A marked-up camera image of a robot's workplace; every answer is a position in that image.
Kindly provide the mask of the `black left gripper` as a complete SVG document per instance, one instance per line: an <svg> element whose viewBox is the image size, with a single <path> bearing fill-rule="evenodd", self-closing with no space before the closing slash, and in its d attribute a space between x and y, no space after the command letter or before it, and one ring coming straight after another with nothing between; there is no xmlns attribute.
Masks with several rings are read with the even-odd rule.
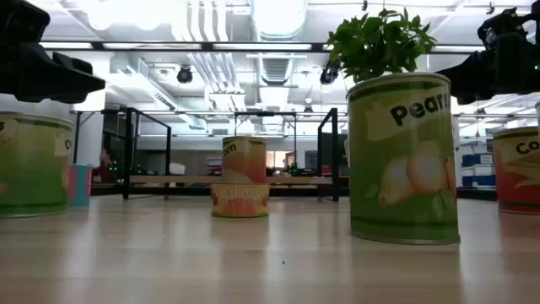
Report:
<svg viewBox="0 0 540 304"><path fill-rule="evenodd" d="M0 94L30 103L83 103L87 94L104 88L89 62L59 52L48 56L35 43L0 44Z"/></svg>

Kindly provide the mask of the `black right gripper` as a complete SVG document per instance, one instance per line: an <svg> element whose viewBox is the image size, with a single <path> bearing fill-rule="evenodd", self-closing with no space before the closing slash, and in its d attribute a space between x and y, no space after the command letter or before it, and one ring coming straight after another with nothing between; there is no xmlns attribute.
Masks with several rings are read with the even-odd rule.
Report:
<svg viewBox="0 0 540 304"><path fill-rule="evenodd" d="M540 91L540 46L519 33L479 33L478 37L484 51L437 71L451 81L458 105Z"/></svg>

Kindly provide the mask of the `green pears can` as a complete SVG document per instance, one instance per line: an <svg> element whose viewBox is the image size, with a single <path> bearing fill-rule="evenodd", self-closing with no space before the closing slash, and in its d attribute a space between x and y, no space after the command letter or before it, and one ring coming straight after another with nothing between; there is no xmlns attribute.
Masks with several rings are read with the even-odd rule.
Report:
<svg viewBox="0 0 540 304"><path fill-rule="evenodd" d="M67 209L73 130L68 120L0 111L0 217Z"/></svg>
<svg viewBox="0 0 540 304"><path fill-rule="evenodd" d="M400 73L348 91L353 236L459 242L450 88L437 73Z"/></svg>

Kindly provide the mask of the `small teal can pink label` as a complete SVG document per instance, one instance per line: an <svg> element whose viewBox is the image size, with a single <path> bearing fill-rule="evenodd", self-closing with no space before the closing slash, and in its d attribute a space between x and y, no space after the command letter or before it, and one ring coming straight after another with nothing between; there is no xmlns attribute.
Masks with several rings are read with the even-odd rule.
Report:
<svg viewBox="0 0 540 304"><path fill-rule="evenodd" d="M89 204L92 184L92 167L85 164L73 164L70 169L68 197L74 206Z"/></svg>

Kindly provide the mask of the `red-orange corn can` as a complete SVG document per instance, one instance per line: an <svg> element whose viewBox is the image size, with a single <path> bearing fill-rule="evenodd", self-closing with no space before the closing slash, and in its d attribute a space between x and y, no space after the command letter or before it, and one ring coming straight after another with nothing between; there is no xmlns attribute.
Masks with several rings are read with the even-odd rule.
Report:
<svg viewBox="0 0 540 304"><path fill-rule="evenodd" d="M227 137L223 139L222 145L222 176L226 182L266 182L266 139L247 136Z"/></svg>
<svg viewBox="0 0 540 304"><path fill-rule="evenodd" d="M501 212L540 214L540 135L537 127L494 134L494 175Z"/></svg>

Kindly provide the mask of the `shelving with blue bins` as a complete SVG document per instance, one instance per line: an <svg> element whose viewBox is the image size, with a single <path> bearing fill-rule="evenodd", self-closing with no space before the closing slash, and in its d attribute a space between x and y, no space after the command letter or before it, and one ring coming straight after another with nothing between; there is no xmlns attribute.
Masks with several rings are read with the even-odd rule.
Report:
<svg viewBox="0 0 540 304"><path fill-rule="evenodd" d="M463 155L461 177L463 187L495 188L493 155L490 153Z"/></svg>

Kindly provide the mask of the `green plant in white pot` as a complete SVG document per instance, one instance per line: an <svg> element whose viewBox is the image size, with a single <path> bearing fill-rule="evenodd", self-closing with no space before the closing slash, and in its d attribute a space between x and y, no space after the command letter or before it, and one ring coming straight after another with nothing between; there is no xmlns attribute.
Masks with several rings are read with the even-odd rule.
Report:
<svg viewBox="0 0 540 304"><path fill-rule="evenodd" d="M417 70L417 58L437 43L429 28L406 9L384 8L377 15L345 19L329 33L329 59L356 84L387 73L411 73Z"/></svg>

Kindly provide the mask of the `black workstation frame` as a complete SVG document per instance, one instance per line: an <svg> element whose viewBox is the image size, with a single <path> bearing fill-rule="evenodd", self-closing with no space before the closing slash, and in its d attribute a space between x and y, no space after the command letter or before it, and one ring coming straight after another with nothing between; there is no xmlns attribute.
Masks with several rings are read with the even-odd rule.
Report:
<svg viewBox="0 0 540 304"><path fill-rule="evenodd" d="M288 123L288 125L290 127L293 128L294 130L294 136L293 136L293 139L294 139L294 161L293 161L293 164L294 165L298 165L297 163L297 112L295 111L234 111L234 123L235 123L235 126L234 126L234 136L236 137L237 136L237 128L243 123L240 122L238 123L238 117L240 116L245 116L245 117L251 117L251 116L255 116L255 117L275 117L275 116L281 116L283 118L283 121ZM293 123L291 123L290 121L285 121L284 120L284 117L292 117L293 118Z"/></svg>

